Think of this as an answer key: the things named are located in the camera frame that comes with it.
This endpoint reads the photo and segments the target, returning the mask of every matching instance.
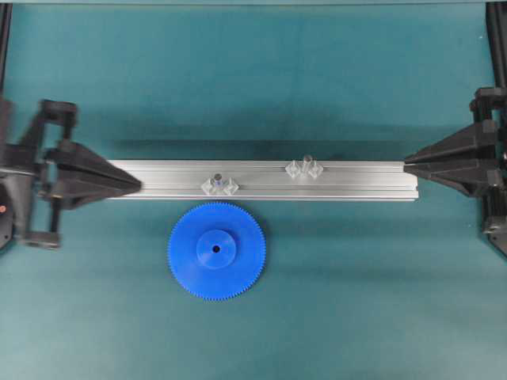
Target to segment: aluminum rail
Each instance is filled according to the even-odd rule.
[[[401,161],[319,161],[322,174],[292,179],[289,161],[113,160],[143,182],[119,200],[340,200],[412,201],[417,178]],[[238,185],[232,195],[207,195],[202,184],[217,173]]]

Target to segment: black clamp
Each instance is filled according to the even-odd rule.
[[[40,111],[18,144],[6,143],[11,108],[10,102],[0,99],[0,183],[3,186],[0,186],[0,194],[7,194],[8,199],[3,203],[13,208],[14,236],[19,242],[57,249],[61,210],[72,210],[141,189],[141,183],[133,176],[71,141],[78,111],[75,104],[41,101]],[[59,125],[61,139],[56,148],[46,150],[39,158],[46,124]],[[55,165],[57,171],[54,182],[48,178],[51,165]],[[36,195],[51,203],[49,231],[30,228]],[[1,224],[8,222],[7,218],[0,218]]]
[[[481,88],[470,103],[474,123],[405,159],[404,171],[482,199],[482,232],[507,256],[504,112],[507,89]],[[501,126],[493,111],[501,112]]]

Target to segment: gear teeth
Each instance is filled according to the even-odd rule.
[[[208,297],[208,296],[206,296],[204,294],[199,294],[199,293],[196,293],[195,291],[190,290],[186,285],[184,285],[183,283],[181,283],[178,280],[178,277],[176,276],[176,273],[174,272],[173,266],[172,266],[172,264],[170,262],[170,250],[171,250],[171,244],[170,244],[170,242],[172,241],[174,231],[177,230],[177,228],[181,225],[182,221],[188,215],[192,214],[196,210],[201,209],[202,207],[209,207],[210,205],[213,205],[213,204],[223,205],[223,206],[227,206],[227,207],[234,207],[234,208],[236,208],[236,209],[244,212],[245,214],[247,214],[250,217],[250,219],[253,221],[254,225],[257,227],[257,229],[258,229],[258,231],[260,233],[261,242],[262,242],[262,252],[263,252],[261,265],[259,267],[259,270],[255,274],[254,278],[247,285],[245,285],[240,291],[237,291],[237,292],[235,292],[233,294],[230,294],[230,295],[228,295],[226,297],[218,297],[218,298]],[[215,201],[215,202],[202,203],[202,204],[199,204],[197,206],[192,207],[190,210],[188,210],[187,212],[185,212],[178,219],[178,221],[176,222],[176,224],[174,225],[174,227],[173,227],[173,229],[171,231],[171,234],[170,234],[170,237],[169,237],[169,241],[168,241],[167,265],[168,265],[168,267],[169,267],[169,269],[171,271],[171,274],[176,279],[176,281],[180,284],[180,286],[183,287],[187,292],[189,292],[191,295],[194,295],[194,296],[196,296],[198,298],[202,298],[205,301],[213,301],[213,302],[226,301],[228,299],[237,297],[238,295],[244,293],[245,291],[248,291],[258,281],[259,277],[261,277],[261,274],[264,271],[265,261],[266,261],[266,240],[265,240],[265,236],[264,236],[264,233],[262,231],[261,226],[259,225],[259,223],[257,222],[257,220],[247,210],[245,210],[244,208],[242,208],[240,206],[237,206],[237,205],[235,205],[233,203]]]

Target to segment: teal surface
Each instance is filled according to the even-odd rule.
[[[331,6],[364,4],[486,3],[487,0],[13,0],[18,4],[88,4],[135,6]]]
[[[484,5],[15,6],[6,95],[80,107],[108,158],[401,160],[471,122],[493,83]],[[0,378],[504,378],[507,262],[478,204],[239,203],[260,280],[227,302],[166,267],[195,202],[63,216],[63,248],[0,256]],[[45,227],[45,214],[37,225]]]

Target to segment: metal pin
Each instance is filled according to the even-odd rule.
[[[215,174],[215,176],[213,176],[213,184],[218,187],[222,186],[222,184],[223,184],[222,174],[217,173],[217,174]]]

